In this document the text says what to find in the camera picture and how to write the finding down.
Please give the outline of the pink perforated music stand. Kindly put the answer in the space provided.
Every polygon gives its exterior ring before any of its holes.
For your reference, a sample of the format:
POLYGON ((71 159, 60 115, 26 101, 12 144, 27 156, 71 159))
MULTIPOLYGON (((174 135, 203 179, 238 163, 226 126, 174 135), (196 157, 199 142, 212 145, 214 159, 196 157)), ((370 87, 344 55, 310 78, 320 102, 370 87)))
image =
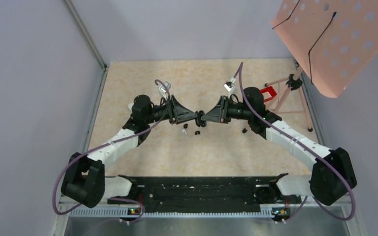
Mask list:
POLYGON ((284 0, 270 25, 328 98, 378 54, 378 0, 284 0))

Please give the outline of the white charging case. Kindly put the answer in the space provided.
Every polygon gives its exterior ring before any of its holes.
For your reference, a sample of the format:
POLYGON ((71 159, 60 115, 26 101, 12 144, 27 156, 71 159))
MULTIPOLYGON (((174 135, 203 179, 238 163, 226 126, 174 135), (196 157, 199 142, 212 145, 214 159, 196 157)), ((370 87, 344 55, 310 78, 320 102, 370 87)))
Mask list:
POLYGON ((129 103, 128 106, 127 106, 128 109, 129 109, 131 112, 132 112, 132 107, 133 107, 133 105, 134 105, 133 103, 129 103))

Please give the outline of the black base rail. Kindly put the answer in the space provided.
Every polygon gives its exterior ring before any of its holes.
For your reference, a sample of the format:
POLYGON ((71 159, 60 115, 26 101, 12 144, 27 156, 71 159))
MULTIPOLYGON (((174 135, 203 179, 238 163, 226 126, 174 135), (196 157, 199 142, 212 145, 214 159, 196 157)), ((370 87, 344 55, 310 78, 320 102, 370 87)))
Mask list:
POLYGON ((141 217, 254 217, 283 222, 291 204, 307 196, 330 206, 349 193, 338 178, 306 181, 305 193, 283 190, 290 176, 273 177, 105 177, 71 176, 61 193, 97 216, 127 221, 141 217))

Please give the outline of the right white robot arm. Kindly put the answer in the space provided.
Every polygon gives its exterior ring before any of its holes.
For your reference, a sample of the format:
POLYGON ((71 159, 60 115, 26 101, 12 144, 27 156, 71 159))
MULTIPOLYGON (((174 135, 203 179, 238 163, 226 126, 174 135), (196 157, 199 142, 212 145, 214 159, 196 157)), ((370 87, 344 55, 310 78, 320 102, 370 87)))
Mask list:
POLYGON ((246 120, 251 131, 273 142, 301 161, 309 175, 284 175, 269 189, 276 203, 290 195, 311 196, 330 206, 357 186, 348 152, 339 147, 322 146, 291 128, 282 118, 266 109, 258 88, 243 90, 243 100, 234 102, 221 96, 217 105, 201 117, 205 122, 229 123, 232 119, 246 120))

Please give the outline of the black earbud charging case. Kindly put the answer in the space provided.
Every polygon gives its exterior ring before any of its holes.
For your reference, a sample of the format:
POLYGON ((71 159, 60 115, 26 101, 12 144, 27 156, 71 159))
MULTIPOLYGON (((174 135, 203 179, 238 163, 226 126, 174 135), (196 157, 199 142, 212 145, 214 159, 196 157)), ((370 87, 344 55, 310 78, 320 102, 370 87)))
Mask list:
POLYGON ((205 128, 207 126, 207 122, 203 121, 201 118, 205 115, 203 110, 196 111, 197 118, 195 119, 195 124, 197 127, 205 128))

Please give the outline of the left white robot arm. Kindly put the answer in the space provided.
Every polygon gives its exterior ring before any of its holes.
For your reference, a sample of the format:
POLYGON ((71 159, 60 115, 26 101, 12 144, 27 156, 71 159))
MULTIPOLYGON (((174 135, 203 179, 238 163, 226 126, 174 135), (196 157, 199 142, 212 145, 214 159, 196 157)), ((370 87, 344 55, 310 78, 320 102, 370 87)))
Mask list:
POLYGON ((147 95, 134 98, 131 114, 125 125, 111 139, 86 154, 71 156, 64 174, 61 193, 79 204, 93 208, 105 196, 105 170, 125 153, 140 146, 155 124, 164 120, 180 124, 194 120, 202 125, 204 111, 193 112, 171 95, 155 105, 147 95))

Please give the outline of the red square box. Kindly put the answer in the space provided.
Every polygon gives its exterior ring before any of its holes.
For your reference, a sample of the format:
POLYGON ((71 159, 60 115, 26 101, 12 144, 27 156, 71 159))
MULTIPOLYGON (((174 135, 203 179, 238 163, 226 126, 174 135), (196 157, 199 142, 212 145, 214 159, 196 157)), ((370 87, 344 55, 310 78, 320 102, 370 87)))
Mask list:
POLYGON ((277 95, 277 92, 273 87, 265 87, 260 90, 260 93, 263 95, 264 102, 269 102, 277 95))

